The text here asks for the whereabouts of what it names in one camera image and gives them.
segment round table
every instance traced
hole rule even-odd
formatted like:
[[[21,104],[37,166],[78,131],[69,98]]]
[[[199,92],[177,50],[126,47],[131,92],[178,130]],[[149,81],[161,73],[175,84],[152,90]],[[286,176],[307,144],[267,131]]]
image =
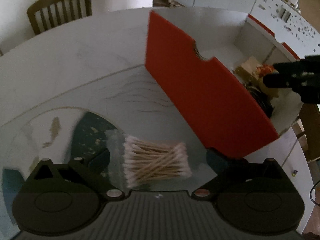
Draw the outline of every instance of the round table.
[[[63,131],[72,123],[65,125],[67,108],[69,114],[74,113],[74,120],[81,111],[90,111],[138,138],[185,142],[193,176],[157,182],[151,190],[192,192],[216,176],[206,164],[204,146],[144,67],[149,11],[150,8],[115,11],[61,25],[0,58],[0,171],[17,169],[26,179],[34,156],[18,155],[19,144],[12,142],[17,141],[26,124],[41,116],[43,120],[59,116]],[[20,145],[32,145],[34,137],[25,138]],[[297,229],[301,233],[314,206],[308,198],[313,183],[301,147],[295,142],[290,129],[246,159],[262,163],[272,157],[283,164],[305,202]],[[50,155],[40,158],[55,158]],[[291,176],[293,169],[298,170],[295,178]],[[0,214],[0,239],[10,239],[19,229],[7,214],[2,194]]]

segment white marble table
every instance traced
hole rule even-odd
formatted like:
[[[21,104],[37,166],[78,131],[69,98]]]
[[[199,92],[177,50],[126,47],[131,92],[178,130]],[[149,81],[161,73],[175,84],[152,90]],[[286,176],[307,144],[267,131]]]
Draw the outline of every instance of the white marble table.
[[[216,176],[206,164],[204,146],[144,67],[148,14],[145,8],[81,19],[43,33],[0,58],[0,171],[4,167],[18,169],[27,177],[36,156],[32,151],[20,154],[19,145],[32,142],[29,138],[15,144],[22,128],[37,117],[48,116],[44,113],[57,111],[59,115],[60,110],[71,108],[97,113],[119,130],[139,138],[187,144],[193,176],[158,182],[151,190],[193,191]],[[68,133],[63,124],[61,129],[60,136]],[[305,202],[297,230],[301,233],[313,209],[307,196],[312,179],[299,144],[285,162],[295,141],[289,130],[246,158],[262,163],[273,157],[284,163],[285,172]],[[42,152],[39,157],[61,161],[59,156],[51,156],[52,152]],[[295,178],[291,177],[293,169],[298,170]],[[0,232],[0,239],[18,232],[6,215],[2,194],[0,220],[7,228],[5,235]]]

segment chair backrest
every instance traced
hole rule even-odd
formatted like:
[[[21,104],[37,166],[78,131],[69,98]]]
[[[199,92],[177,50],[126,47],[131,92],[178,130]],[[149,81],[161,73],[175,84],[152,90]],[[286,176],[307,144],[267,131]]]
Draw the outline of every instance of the chair backrest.
[[[299,117],[307,137],[306,159],[314,161],[320,158],[320,111],[318,105],[303,104]]]
[[[38,35],[63,23],[91,16],[91,0],[38,0],[29,7],[27,14]]]

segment black cable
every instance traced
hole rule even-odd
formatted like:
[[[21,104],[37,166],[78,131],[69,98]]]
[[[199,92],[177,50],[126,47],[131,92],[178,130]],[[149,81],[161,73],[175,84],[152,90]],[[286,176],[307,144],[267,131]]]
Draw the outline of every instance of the black cable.
[[[309,194],[311,201],[312,201],[314,204],[316,204],[318,207],[320,207],[320,204],[318,204],[316,201],[314,201],[314,200],[312,199],[311,193],[312,193],[312,191],[315,189],[315,187],[316,187],[319,183],[320,183],[320,180],[312,187],[312,189],[310,190],[310,194]]]

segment silver screw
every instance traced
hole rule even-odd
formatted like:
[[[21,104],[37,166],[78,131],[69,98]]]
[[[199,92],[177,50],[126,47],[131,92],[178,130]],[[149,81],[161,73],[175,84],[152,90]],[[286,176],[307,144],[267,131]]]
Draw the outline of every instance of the silver screw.
[[[204,188],[200,188],[195,191],[195,195],[197,197],[207,197],[210,195],[210,191]]]
[[[122,191],[119,189],[110,189],[107,191],[108,197],[120,197],[122,195]]]

